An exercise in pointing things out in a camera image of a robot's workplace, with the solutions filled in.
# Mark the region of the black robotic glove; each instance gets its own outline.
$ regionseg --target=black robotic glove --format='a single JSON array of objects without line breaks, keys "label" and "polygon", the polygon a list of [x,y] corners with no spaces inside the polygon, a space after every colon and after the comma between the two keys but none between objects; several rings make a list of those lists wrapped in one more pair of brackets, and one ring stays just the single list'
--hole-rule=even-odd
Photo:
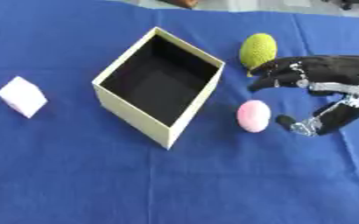
[{"label": "black robotic glove", "polygon": [[260,78],[249,86],[256,92],[263,88],[306,88],[310,95],[340,94],[332,102],[296,122],[287,115],[277,117],[285,129],[306,136],[320,136],[335,131],[359,118],[359,56],[309,56],[275,59],[250,71]]}]

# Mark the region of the blue tablecloth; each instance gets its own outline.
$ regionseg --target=blue tablecloth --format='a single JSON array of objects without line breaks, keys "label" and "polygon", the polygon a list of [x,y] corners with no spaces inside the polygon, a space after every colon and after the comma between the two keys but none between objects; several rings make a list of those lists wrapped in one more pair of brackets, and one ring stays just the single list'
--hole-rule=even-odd
[{"label": "blue tablecloth", "polygon": [[[171,151],[100,107],[91,86],[153,26],[228,63]],[[298,118],[333,100],[248,92],[237,53],[256,32],[279,57],[359,54],[359,18],[0,1],[0,87],[19,75],[49,100],[31,120],[0,100],[0,224],[359,224],[359,120],[314,138],[236,124],[249,99]]]}]

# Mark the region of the open box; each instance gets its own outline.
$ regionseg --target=open box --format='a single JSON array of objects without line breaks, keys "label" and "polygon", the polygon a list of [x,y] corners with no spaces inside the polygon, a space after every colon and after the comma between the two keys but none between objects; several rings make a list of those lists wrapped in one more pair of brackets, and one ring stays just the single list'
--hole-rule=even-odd
[{"label": "open box", "polygon": [[224,62],[155,27],[94,80],[104,108],[170,149],[215,89]]}]

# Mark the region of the green ball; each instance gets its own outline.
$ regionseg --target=green ball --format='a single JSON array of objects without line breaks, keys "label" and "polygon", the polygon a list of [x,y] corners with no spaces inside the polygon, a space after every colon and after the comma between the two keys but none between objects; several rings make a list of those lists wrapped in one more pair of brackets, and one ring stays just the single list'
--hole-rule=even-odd
[{"label": "green ball", "polygon": [[250,71],[267,61],[274,60],[277,52],[278,46],[271,35],[257,33],[243,42],[239,57],[241,63]]}]

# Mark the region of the white cube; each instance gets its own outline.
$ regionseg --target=white cube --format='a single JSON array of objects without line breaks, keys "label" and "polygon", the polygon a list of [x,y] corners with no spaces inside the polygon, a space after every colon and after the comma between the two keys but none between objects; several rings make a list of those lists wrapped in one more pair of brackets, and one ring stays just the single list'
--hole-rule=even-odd
[{"label": "white cube", "polygon": [[27,118],[31,118],[47,103],[37,86],[19,76],[0,89],[0,97]]}]

